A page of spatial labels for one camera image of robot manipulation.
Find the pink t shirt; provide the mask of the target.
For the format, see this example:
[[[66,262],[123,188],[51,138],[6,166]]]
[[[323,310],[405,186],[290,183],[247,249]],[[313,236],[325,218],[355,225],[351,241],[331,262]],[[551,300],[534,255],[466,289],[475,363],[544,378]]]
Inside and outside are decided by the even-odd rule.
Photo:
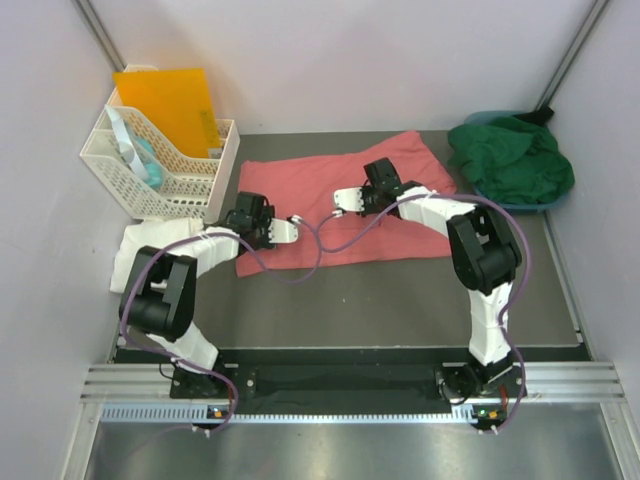
[[[362,187],[365,165],[383,158],[391,161],[402,182],[415,181],[444,194],[457,189],[416,131],[396,134],[359,152],[245,161],[239,191],[265,196],[281,219],[299,216],[306,223],[295,242],[263,251],[258,258],[239,257],[237,275],[248,277],[264,267],[310,269],[449,256],[448,240],[433,229],[394,215],[361,216],[352,203],[335,203],[336,191]]]

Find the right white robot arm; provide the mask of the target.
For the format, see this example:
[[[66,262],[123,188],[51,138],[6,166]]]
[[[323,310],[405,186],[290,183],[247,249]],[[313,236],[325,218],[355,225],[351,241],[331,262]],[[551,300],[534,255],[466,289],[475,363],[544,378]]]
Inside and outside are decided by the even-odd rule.
[[[477,364],[467,370],[467,384],[478,395],[492,394],[511,360],[503,308],[522,262],[507,220],[491,207],[443,197],[415,181],[402,182],[387,158],[365,165],[364,171],[360,215],[385,212],[448,239],[454,272],[470,301],[469,352]]]

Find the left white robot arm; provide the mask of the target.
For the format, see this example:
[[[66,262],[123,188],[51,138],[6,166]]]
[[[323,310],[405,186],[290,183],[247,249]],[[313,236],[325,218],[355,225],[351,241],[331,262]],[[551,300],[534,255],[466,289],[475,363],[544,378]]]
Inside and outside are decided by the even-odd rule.
[[[222,221],[164,248],[141,247],[119,307],[120,331],[131,329],[157,343],[161,353],[193,372],[192,384],[205,396],[226,387],[227,374],[216,366],[218,349],[193,321],[197,279],[215,267],[259,249],[273,249],[270,227],[275,207],[257,193],[241,192]]]

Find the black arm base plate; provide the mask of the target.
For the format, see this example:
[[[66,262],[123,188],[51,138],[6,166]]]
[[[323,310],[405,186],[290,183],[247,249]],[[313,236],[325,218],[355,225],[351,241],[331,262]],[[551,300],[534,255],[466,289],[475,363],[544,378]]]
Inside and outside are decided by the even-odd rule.
[[[487,369],[462,347],[228,348],[213,370],[177,368],[171,398],[238,397],[243,414],[416,414],[502,406],[526,390],[514,354],[506,368]]]

